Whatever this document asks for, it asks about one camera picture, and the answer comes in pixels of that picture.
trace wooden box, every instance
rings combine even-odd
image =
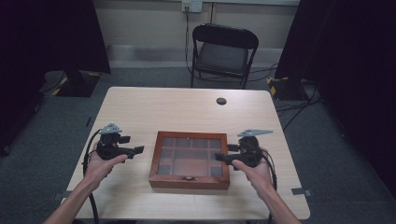
[[[215,160],[227,152],[225,133],[159,131],[148,181],[152,188],[227,189],[229,167]]]

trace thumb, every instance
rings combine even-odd
[[[245,174],[248,172],[248,170],[250,168],[250,167],[246,166],[242,161],[239,161],[239,160],[233,160],[232,164],[239,170],[243,171]]]
[[[118,163],[126,161],[126,159],[128,159],[128,156],[123,154],[123,155],[119,155],[118,157],[115,157],[115,158],[109,160],[108,162],[111,163],[111,165],[116,165]]]

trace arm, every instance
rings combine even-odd
[[[127,155],[120,155],[112,160],[103,161],[96,152],[93,152],[85,177],[44,223],[72,223],[79,209],[90,194],[99,187],[100,182],[111,172],[113,166],[127,158]]]
[[[264,159],[255,168],[248,167],[238,160],[234,160],[233,165],[246,174],[247,180],[257,191],[259,198],[265,202],[276,223],[301,223],[274,189],[269,166]]]

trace chair backrest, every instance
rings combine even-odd
[[[240,49],[256,49],[259,46],[259,39],[249,30],[214,23],[205,23],[195,27],[192,31],[192,39],[194,45],[198,40]]]

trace controller cable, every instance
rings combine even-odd
[[[267,156],[262,155],[262,158],[265,160],[265,162],[267,162],[268,167],[270,168],[270,172],[272,174],[273,187],[274,187],[274,189],[276,191],[277,190],[277,177],[276,177],[276,172],[275,172],[275,164],[274,164],[274,160],[273,160],[272,156],[270,155],[270,153],[267,152],[266,150],[263,150],[263,149],[259,148],[259,147],[255,147],[255,146],[253,146],[253,145],[251,145],[251,144],[249,144],[247,142],[242,143],[242,145],[245,145],[245,146],[250,147],[250,148],[259,149],[261,152],[264,152],[267,155]],[[273,220],[273,216],[272,216],[272,214],[270,212],[270,214],[268,215],[267,224],[271,224],[272,220]]]
[[[91,155],[91,153],[90,153],[90,148],[91,148],[91,144],[92,144],[93,138],[94,138],[100,131],[101,131],[101,129],[99,129],[98,131],[96,131],[96,132],[92,135],[92,137],[91,137],[91,139],[90,139],[90,142],[89,142],[88,145],[87,145],[87,149],[86,149],[86,151],[85,151],[85,156],[84,156],[84,162],[82,163],[82,173],[83,173],[84,176],[85,176],[85,172],[87,171],[87,168],[88,168],[88,160],[89,160],[90,155]],[[94,223],[95,223],[95,224],[99,224],[98,210],[97,210],[96,202],[95,202],[95,199],[93,198],[93,194],[92,194],[92,193],[90,194],[90,197],[89,197],[89,198],[90,198],[91,207],[92,207],[92,211],[93,211]]]

